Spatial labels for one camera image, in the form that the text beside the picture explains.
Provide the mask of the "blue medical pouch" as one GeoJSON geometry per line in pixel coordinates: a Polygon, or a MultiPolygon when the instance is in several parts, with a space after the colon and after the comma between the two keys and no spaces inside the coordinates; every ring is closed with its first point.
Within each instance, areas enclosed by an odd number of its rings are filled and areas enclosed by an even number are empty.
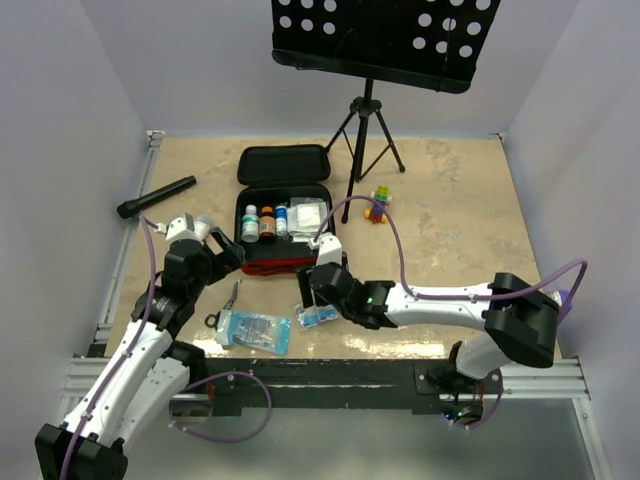
{"type": "Polygon", "coordinates": [[[292,320],[224,309],[216,327],[216,341],[223,347],[244,345],[264,352],[288,352],[292,320]]]}

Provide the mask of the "white blue medicine bottle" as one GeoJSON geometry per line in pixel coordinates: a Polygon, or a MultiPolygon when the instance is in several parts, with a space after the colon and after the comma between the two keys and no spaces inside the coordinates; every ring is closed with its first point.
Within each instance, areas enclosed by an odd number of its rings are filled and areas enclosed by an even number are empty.
{"type": "Polygon", "coordinates": [[[288,237],[288,208],[286,205],[278,205],[275,208],[275,229],[278,237],[288,237]]]}

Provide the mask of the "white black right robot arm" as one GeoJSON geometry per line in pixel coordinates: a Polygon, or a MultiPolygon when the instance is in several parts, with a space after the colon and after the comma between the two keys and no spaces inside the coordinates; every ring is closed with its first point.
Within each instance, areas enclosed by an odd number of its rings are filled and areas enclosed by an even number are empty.
{"type": "Polygon", "coordinates": [[[489,283],[461,288],[361,282],[336,263],[302,268],[296,276],[304,306],[332,306],[369,330],[440,325],[477,331],[455,343],[447,365],[430,373],[441,388],[466,393],[509,363],[538,369],[554,363],[563,299],[532,290],[513,274],[498,273],[489,283]]]}

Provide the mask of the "black handled scissors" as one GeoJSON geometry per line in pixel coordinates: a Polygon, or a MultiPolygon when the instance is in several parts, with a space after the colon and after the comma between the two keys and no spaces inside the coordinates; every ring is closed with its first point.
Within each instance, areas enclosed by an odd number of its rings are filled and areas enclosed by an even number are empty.
{"type": "Polygon", "coordinates": [[[240,288],[241,284],[242,284],[242,280],[241,279],[236,280],[234,282],[233,287],[232,287],[231,295],[230,295],[229,299],[225,302],[224,306],[222,307],[223,310],[230,310],[233,307],[234,303],[237,300],[238,292],[239,292],[239,288],[240,288]]]}

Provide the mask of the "white gauze plastic bag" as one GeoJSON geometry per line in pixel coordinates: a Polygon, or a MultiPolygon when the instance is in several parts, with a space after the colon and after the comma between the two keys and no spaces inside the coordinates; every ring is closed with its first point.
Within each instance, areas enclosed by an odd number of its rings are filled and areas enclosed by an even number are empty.
{"type": "Polygon", "coordinates": [[[288,232],[319,229],[328,212],[320,198],[292,197],[288,207],[288,232]]]}

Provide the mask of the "white green medicine bottle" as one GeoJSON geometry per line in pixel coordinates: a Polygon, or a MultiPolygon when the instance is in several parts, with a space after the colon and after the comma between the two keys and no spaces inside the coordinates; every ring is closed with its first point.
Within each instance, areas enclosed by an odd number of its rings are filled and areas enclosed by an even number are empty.
{"type": "Polygon", "coordinates": [[[245,243],[256,243],[259,240],[259,217],[257,207],[249,204],[241,222],[241,240],[245,243]]]}

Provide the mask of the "blue wipes packet bag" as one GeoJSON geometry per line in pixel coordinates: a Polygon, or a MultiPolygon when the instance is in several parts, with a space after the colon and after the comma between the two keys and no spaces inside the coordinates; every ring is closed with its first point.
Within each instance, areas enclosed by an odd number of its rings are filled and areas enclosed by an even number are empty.
{"type": "Polygon", "coordinates": [[[337,320],[338,311],[331,305],[303,307],[298,305],[295,309],[298,324],[301,329],[306,330],[322,323],[337,320]]]}

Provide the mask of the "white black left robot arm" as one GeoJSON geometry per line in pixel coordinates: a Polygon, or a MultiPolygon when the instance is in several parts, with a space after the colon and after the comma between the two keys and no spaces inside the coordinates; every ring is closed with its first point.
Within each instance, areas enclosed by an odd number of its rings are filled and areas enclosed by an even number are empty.
{"type": "Polygon", "coordinates": [[[177,341],[203,290],[245,262],[244,249],[206,216],[167,224],[142,222],[145,235],[168,243],[162,269],[153,268],[119,346],[89,391],[58,425],[35,438],[45,479],[121,479],[132,442],[181,390],[207,380],[201,349],[177,341]]]}

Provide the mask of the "bandage strips plastic bag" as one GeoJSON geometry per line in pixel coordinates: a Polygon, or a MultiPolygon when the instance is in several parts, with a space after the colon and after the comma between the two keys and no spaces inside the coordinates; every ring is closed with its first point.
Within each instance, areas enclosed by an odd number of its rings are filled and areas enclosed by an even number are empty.
{"type": "Polygon", "coordinates": [[[318,229],[288,232],[288,239],[293,243],[307,243],[312,240],[318,232],[318,229]]]}

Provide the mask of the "brown medicine bottle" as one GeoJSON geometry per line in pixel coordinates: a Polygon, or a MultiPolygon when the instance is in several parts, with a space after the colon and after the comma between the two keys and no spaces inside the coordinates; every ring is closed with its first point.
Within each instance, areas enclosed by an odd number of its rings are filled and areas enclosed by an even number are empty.
{"type": "Polygon", "coordinates": [[[259,238],[267,240],[276,236],[276,219],[271,206],[263,206],[259,216],[259,238]]]}

